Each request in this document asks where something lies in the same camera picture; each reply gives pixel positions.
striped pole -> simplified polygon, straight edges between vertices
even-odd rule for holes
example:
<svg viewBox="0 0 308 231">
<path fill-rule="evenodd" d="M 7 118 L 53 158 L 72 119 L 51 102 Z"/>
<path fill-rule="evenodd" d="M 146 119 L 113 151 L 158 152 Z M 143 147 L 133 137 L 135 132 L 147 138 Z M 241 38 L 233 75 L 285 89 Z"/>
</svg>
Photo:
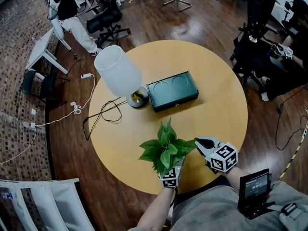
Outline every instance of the striped pole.
<svg viewBox="0 0 308 231">
<path fill-rule="evenodd" d="M 294 160 L 294 158 L 295 158 L 295 156 L 296 156 L 296 153 L 299 151 L 300 146 L 302 145 L 302 143 L 303 143 L 303 141 L 304 141 L 304 139 L 305 139 L 305 136 L 306 136 L 306 134 L 307 134 L 307 129 L 308 129 L 308 122 L 306 123 L 306 127 L 305 127 L 305 129 L 304 129 L 304 131 L 303 131 L 303 133 L 302 133 L 302 139 L 301 139 L 300 143 L 298 144 L 298 147 L 297 147 L 296 151 L 294 152 L 294 154 L 293 154 L 293 156 L 292 156 L 290 162 L 288 163 L 287 167 L 285 168 L 284 172 L 283 172 L 283 173 L 281 174 L 281 176 L 279 177 L 279 181 L 280 181 L 280 180 L 282 179 L 282 177 L 285 175 L 286 171 L 288 170 L 288 168 L 290 167 L 292 161 Z"/>
</svg>

wooden floor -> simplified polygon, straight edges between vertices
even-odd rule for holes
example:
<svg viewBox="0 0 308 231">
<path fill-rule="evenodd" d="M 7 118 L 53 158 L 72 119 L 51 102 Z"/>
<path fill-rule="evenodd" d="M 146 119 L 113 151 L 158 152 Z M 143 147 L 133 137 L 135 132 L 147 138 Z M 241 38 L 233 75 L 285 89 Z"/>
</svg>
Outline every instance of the wooden floor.
<svg viewBox="0 0 308 231">
<path fill-rule="evenodd" d="M 233 39 L 238 35 L 237 28 L 246 21 L 245 1 L 186 0 L 193 7 L 181 13 L 176 11 L 174 4 L 162 7 L 165 1 L 135 0 L 130 5 L 126 1 L 126 5 L 122 6 L 121 25 L 130 27 L 131 35 L 119 40 L 124 51 L 155 40 L 180 39 L 210 49 L 230 67 L 233 66 L 229 56 L 233 50 Z M 89 98 L 93 81 L 81 80 L 81 74 L 93 73 L 96 81 L 99 79 L 93 65 L 94 57 L 72 35 L 66 35 L 65 40 L 81 60 L 72 67 L 68 75 L 71 81 L 65 83 L 62 89 L 63 98 L 69 101 L 68 104 L 52 110 L 50 121 L 71 112 L 70 102 L 84 104 Z M 74 63 L 72 55 L 62 45 L 57 57 L 67 69 Z M 275 147 L 277 109 L 289 96 L 290 93 L 273 102 L 262 102 L 255 89 L 248 89 L 248 127 L 239 153 L 239 167 L 251 173 L 270 168 L 274 180 L 284 171 L 300 140 L 298 133 L 284 151 Z M 286 143 L 294 130 L 300 128 L 300 118 L 305 114 L 304 108 L 308 108 L 307 96 L 307 91 L 303 90 L 285 104 L 278 132 L 280 146 Z M 83 135 L 82 122 L 88 110 L 89 106 L 80 115 L 71 115 L 50 125 L 51 152 L 57 179 L 80 178 L 81 192 L 97 230 L 127 230 L 137 224 L 155 196 L 123 184 L 100 162 L 91 141 Z M 305 185 L 308 176 L 307 144 L 306 139 L 284 177 L 287 183 L 304 193 L 308 193 L 308 186 Z"/>
</svg>

dark green box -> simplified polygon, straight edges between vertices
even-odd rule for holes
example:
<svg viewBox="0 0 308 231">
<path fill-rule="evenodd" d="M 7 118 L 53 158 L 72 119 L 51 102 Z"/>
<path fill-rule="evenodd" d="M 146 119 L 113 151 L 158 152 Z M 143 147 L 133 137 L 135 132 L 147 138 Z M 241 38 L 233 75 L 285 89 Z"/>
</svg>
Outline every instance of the dark green box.
<svg viewBox="0 0 308 231">
<path fill-rule="evenodd" d="M 155 112 L 194 100 L 199 95 L 189 71 L 146 86 Z"/>
</svg>

gold lamp base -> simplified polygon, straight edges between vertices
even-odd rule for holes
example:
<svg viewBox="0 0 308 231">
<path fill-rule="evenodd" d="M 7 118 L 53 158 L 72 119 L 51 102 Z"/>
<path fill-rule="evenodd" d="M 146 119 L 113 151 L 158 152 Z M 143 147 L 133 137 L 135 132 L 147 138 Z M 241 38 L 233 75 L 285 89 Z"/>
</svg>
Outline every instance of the gold lamp base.
<svg viewBox="0 0 308 231">
<path fill-rule="evenodd" d="M 126 97 L 127 103 L 134 108 L 141 108 L 149 101 L 149 94 L 146 88 L 139 87 L 132 95 Z"/>
</svg>

monitor screen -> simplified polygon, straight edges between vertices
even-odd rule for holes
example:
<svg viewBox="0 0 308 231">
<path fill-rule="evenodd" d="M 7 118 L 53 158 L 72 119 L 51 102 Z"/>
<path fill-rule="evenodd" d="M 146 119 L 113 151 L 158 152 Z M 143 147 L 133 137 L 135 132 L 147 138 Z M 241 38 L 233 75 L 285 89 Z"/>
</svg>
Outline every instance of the monitor screen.
<svg viewBox="0 0 308 231">
<path fill-rule="evenodd" d="M 245 184 L 245 199 L 251 199 L 261 194 L 265 194 L 268 187 L 268 175 L 260 176 L 250 180 Z"/>
</svg>

